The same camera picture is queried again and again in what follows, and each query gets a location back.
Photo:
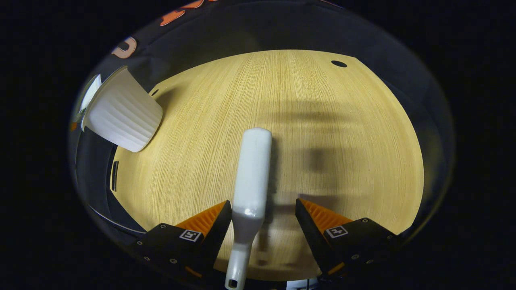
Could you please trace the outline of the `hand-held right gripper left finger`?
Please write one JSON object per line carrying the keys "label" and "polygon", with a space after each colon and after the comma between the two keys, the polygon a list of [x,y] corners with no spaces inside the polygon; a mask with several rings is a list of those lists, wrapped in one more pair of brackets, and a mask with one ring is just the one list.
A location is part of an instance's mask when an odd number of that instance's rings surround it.
{"label": "hand-held right gripper left finger", "polygon": [[232,218],[228,200],[176,225],[161,223],[135,242],[137,259],[173,279],[203,279],[214,270]]}

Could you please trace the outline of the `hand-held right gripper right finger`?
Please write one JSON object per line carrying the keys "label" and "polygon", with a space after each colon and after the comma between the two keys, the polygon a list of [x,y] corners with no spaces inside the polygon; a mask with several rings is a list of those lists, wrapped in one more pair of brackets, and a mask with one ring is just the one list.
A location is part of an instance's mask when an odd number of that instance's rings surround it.
{"label": "hand-held right gripper right finger", "polygon": [[388,259],[400,248],[398,235],[374,220],[352,220],[298,198],[295,216],[312,252],[320,278],[342,278]]}

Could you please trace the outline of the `small white broom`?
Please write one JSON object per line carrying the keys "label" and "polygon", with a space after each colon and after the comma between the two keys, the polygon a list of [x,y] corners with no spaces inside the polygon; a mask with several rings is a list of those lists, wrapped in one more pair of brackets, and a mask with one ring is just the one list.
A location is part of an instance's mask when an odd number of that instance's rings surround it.
{"label": "small white broom", "polygon": [[243,133],[232,202],[233,244],[227,290],[244,290],[252,244],[265,220],[272,134],[261,127]]}

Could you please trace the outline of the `white ribbed garbage bin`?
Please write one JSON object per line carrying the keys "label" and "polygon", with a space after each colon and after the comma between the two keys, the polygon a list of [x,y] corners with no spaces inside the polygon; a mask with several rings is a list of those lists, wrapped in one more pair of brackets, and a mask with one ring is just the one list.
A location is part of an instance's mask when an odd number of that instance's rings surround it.
{"label": "white ribbed garbage bin", "polygon": [[162,121],[163,109],[122,66],[105,81],[94,79],[87,90],[89,103],[82,106],[81,130],[86,128],[103,139],[131,152],[139,152],[151,141]]}

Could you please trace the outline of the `wooden desktop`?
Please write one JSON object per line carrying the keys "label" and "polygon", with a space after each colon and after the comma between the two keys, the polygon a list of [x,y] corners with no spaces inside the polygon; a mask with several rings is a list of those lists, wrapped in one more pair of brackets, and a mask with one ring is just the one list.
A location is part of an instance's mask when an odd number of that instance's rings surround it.
{"label": "wooden desktop", "polygon": [[110,192],[138,225],[175,225],[232,200],[245,130],[271,131],[267,217],[248,279],[300,280],[320,270],[295,218],[298,198],[394,234],[415,221],[424,187],[420,144],[385,81],[356,58],[280,50],[171,73],[151,86],[163,108],[140,152],[117,149]]}

